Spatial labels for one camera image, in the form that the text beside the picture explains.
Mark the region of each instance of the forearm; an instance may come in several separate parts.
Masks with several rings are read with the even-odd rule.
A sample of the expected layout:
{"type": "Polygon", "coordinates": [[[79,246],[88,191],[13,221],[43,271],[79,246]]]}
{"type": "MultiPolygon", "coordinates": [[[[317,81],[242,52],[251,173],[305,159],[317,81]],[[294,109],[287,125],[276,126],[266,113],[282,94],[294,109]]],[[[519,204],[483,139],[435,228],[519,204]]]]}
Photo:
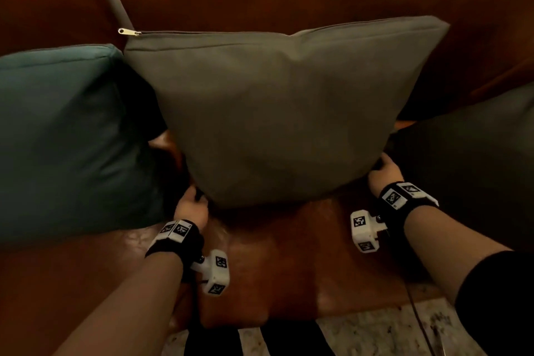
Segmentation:
{"type": "Polygon", "coordinates": [[[183,266],[154,253],[89,315],[55,356],[152,356],[163,347],[183,266]]]}
{"type": "Polygon", "coordinates": [[[510,250],[455,221],[444,212],[420,206],[404,224],[410,246],[451,304],[469,272],[487,256],[510,250]]]}

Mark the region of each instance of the wrist strap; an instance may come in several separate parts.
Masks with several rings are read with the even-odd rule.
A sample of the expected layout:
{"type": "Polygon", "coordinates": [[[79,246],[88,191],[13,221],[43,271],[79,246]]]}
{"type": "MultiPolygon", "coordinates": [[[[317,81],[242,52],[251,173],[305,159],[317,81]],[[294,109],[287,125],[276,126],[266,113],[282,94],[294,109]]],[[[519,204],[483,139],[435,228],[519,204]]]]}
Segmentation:
{"type": "Polygon", "coordinates": [[[409,182],[390,183],[378,196],[380,218],[393,236],[404,236],[408,214],[421,205],[439,207],[435,198],[409,182]]]}
{"type": "Polygon", "coordinates": [[[198,227],[187,220],[175,220],[165,224],[152,241],[145,258],[156,252],[174,252],[182,260],[184,269],[202,257],[204,237],[198,227]]]}

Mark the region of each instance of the marble floor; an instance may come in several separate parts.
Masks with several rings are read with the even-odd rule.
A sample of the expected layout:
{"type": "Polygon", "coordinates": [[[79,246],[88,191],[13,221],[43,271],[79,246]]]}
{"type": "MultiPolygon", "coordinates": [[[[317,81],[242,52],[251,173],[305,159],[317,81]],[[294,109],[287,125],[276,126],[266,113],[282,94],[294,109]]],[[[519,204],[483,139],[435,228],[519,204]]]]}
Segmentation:
{"type": "MultiPolygon", "coordinates": [[[[416,309],[432,346],[436,346],[432,327],[439,330],[446,356],[485,356],[445,299],[417,303],[416,309]]],[[[317,322],[337,356],[431,356],[410,305],[317,322]]],[[[240,329],[239,334],[244,356],[269,356],[259,328],[240,329]]],[[[182,356],[186,339],[187,331],[171,336],[162,356],[182,356]]],[[[442,353],[436,349],[435,355],[442,353]]]]}

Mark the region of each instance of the zipper pull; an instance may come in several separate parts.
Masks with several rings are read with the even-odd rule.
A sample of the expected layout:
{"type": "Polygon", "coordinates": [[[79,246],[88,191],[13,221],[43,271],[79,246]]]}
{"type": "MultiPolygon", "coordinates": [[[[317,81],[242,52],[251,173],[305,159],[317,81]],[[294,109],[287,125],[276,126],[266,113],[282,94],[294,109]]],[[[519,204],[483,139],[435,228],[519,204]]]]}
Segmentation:
{"type": "Polygon", "coordinates": [[[118,29],[118,33],[122,35],[141,35],[141,31],[134,31],[132,29],[118,29]]]}

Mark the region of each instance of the gray pillow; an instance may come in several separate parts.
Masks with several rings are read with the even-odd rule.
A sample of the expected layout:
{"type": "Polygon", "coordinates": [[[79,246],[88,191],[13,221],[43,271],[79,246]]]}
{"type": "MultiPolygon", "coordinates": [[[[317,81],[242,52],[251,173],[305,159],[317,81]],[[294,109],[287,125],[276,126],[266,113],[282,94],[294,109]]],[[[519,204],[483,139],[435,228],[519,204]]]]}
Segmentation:
{"type": "Polygon", "coordinates": [[[77,46],[0,58],[0,243],[163,219],[150,149],[117,92],[122,54],[77,46]]]}
{"type": "Polygon", "coordinates": [[[388,152],[451,217],[534,252],[534,83],[400,130],[388,152]]]}
{"type": "Polygon", "coordinates": [[[124,55],[198,186],[238,207],[316,198],[368,172],[448,27],[405,17],[294,35],[137,33],[124,55]]]}

